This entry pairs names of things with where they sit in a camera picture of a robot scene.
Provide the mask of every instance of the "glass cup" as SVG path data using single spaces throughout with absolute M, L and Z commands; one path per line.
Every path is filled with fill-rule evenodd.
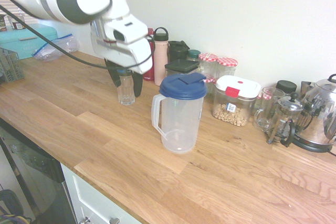
M 261 91 L 260 109 L 254 115 L 253 126 L 267 132 L 272 117 L 274 116 L 277 101 L 286 94 L 275 87 L 265 87 Z
M 130 105 L 135 102 L 134 82 L 130 70 L 118 70 L 120 86 L 117 87 L 119 102 L 123 105 Z

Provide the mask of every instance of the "plastic pitcher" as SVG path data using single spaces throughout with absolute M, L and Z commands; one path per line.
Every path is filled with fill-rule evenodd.
M 160 85 L 160 93 L 153 97 L 152 125 L 161 134 L 165 148 L 186 153 L 196 144 L 206 77 L 200 73 L 174 74 Z M 161 128 L 159 127 L 161 105 Z

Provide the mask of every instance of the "french press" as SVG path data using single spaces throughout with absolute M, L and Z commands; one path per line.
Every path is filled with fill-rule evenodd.
M 278 100 L 275 114 L 267 132 L 269 136 L 268 144 L 276 141 L 288 147 L 293 141 L 295 124 L 303 110 L 302 104 L 296 100 L 298 96 L 298 93 L 293 92 Z

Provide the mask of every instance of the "white lid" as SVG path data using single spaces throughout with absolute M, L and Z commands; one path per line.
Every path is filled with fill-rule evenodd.
M 222 76 L 217 80 L 216 88 L 225 91 L 229 97 L 256 98 L 259 95 L 261 85 L 237 76 Z

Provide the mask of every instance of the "red gingham lid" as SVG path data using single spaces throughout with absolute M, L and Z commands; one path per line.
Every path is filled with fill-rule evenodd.
M 263 94 L 262 91 L 260 91 L 260 93 L 259 93 L 257 99 L 261 99 L 261 98 L 263 97 L 262 94 Z M 264 94 L 264 99 L 265 99 L 265 100 L 270 100 L 271 98 L 272 98 L 272 95 L 271 95 L 271 94 Z
M 198 58 L 200 60 L 208 61 L 208 62 L 214 62 L 217 61 L 218 56 L 214 54 L 209 54 L 209 53 L 204 53 L 204 54 L 199 54 Z
M 217 62 L 227 67 L 235 67 L 238 65 L 238 61 L 233 58 L 218 58 Z
M 209 79 L 205 79 L 203 80 L 205 83 L 209 83 L 209 82 L 213 82 L 215 80 L 215 78 L 209 78 Z

